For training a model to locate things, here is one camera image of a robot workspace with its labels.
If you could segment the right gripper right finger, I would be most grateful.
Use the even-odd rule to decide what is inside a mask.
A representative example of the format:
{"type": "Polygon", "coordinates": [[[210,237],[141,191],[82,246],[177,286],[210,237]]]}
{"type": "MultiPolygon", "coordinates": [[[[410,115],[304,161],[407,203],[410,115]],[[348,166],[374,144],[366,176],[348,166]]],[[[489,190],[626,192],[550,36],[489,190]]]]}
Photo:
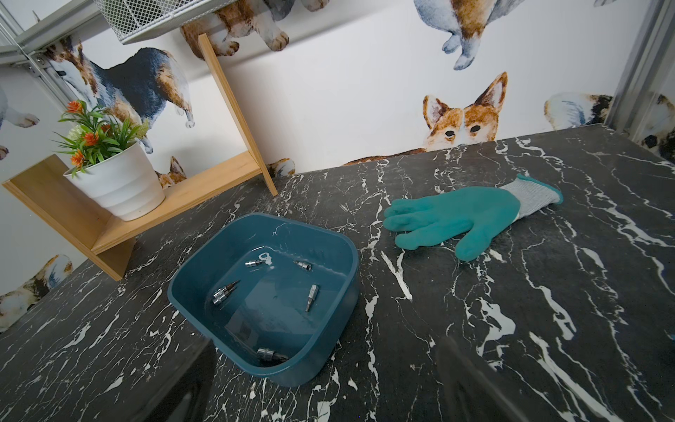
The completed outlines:
{"type": "Polygon", "coordinates": [[[438,344],[436,367],[453,421],[526,421],[517,386],[483,359],[462,353],[454,339],[438,344]]]}

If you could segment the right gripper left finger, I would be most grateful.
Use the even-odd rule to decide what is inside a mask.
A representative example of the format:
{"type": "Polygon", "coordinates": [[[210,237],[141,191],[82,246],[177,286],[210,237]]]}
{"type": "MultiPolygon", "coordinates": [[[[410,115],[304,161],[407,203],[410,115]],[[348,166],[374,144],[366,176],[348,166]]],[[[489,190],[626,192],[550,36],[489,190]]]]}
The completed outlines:
{"type": "Polygon", "coordinates": [[[170,381],[128,408],[126,421],[203,421],[216,362],[216,347],[210,340],[170,381]]]}

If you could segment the teal plastic storage box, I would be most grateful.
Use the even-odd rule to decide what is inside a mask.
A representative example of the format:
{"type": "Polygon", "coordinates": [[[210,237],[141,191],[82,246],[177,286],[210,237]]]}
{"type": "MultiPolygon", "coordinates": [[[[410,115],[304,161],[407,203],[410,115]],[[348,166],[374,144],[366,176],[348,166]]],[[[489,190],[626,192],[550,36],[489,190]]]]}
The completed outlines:
{"type": "Polygon", "coordinates": [[[321,371],[356,307],[359,255],[337,232],[278,216],[253,213],[228,224],[174,275],[171,303],[240,369],[283,387],[298,387],[321,371]],[[272,265],[246,267],[263,253],[272,265]],[[311,271],[295,265],[309,262],[311,271]],[[234,281],[220,306],[214,291],[234,281]],[[313,284],[319,286],[309,312],[313,284]],[[258,348],[288,357],[278,365],[258,359],[258,348]]]}

